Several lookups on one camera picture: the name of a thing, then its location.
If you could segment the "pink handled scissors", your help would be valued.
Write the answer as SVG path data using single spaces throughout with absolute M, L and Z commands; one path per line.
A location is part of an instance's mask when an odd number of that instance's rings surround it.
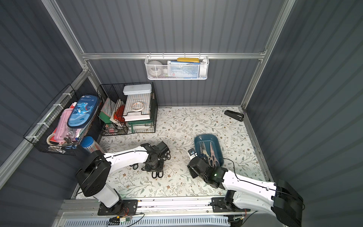
M 212 167 L 220 166 L 220 163 L 219 163 L 218 159 L 216 158 L 213 144 L 211 142 L 209 143 L 209 150 L 210 150 L 209 164 Z

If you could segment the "blue handled scissors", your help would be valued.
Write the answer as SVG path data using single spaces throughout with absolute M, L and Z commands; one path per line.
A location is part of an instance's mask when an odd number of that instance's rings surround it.
M 203 153 L 201 153 L 201 154 L 202 154 L 202 156 L 204 157 L 204 159 L 206 160 L 206 162 L 209 164 L 209 157 L 210 157 L 210 155 L 209 155 L 209 154 L 208 154 L 208 152 L 207 152 L 205 142 L 204 142 L 204 149 L 203 149 Z

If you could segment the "small black scissors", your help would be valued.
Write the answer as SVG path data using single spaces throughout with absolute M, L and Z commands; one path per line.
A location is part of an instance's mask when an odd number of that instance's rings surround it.
M 132 167 L 133 170 L 137 170 L 139 168 L 139 164 L 136 163 L 136 164 L 130 165 L 130 167 Z

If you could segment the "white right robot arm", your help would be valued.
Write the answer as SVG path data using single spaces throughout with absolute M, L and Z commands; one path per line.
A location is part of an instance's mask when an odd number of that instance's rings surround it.
M 303 198 L 288 182 L 244 177 L 224 167 L 212 167 L 198 156 L 191 157 L 187 167 L 193 178 L 227 191 L 224 203 L 229 211 L 251 209 L 270 214 L 288 227 L 302 226 Z

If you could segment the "yellow handled scissors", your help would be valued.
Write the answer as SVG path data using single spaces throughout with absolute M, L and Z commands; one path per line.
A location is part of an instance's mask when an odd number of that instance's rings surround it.
M 200 151 L 200 153 L 203 153 L 204 142 L 203 142 L 203 139 L 200 136 L 198 136 L 198 144 L 199 144 L 199 151 Z

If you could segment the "teal storage box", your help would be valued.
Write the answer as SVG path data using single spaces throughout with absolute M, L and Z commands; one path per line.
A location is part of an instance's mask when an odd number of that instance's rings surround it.
M 224 158 L 218 138 L 213 134 L 202 134 L 194 139 L 195 151 L 212 167 L 222 167 Z

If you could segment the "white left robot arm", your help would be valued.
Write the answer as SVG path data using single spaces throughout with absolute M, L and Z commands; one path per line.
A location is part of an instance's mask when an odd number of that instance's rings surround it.
M 96 150 L 76 173 L 76 179 L 84 196 L 94 197 L 100 201 L 99 216 L 135 215 L 138 202 L 123 201 L 116 190 L 107 184 L 109 175 L 126 166 L 132 166 L 136 170 L 139 164 L 143 163 L 145 166 L 142 171 L 151 173 L 154 179 L 162 178 L 164 162 L 170 158 L 170 150 L 164 142 L 156 146 L 144 143 L 136 148 L 116 153 L 102 153 Z

